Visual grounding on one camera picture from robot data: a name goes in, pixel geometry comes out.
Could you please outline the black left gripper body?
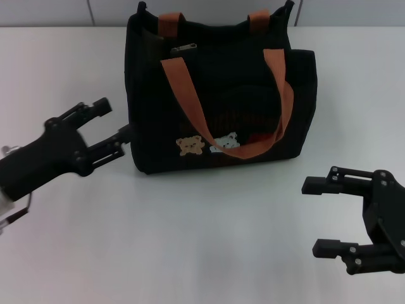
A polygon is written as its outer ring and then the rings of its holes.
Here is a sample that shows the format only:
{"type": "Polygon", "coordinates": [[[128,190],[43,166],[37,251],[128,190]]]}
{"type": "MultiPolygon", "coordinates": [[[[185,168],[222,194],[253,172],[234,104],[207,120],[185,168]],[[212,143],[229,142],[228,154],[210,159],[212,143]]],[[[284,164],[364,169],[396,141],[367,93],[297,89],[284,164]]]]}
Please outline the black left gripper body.
{"type": "Polygon", "coordinates": [[[50,120],[40,138],[1,160],[1,190],[17,201],[65,173],[92,173],[87,145],[75,127],[50,120]]]}

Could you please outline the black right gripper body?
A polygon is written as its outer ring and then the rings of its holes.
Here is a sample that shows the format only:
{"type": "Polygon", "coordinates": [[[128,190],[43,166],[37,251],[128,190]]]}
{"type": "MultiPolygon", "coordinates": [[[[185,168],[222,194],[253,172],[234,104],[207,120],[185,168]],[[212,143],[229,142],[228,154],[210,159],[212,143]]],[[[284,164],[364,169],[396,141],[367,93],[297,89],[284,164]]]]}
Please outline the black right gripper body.
{"type": "Polygon", "coordinates": [[[363,221],[373,255],[383,268],[404,272],[404,186],[384,170],[367,172],[370,184],[363,198],[363,221]]]}

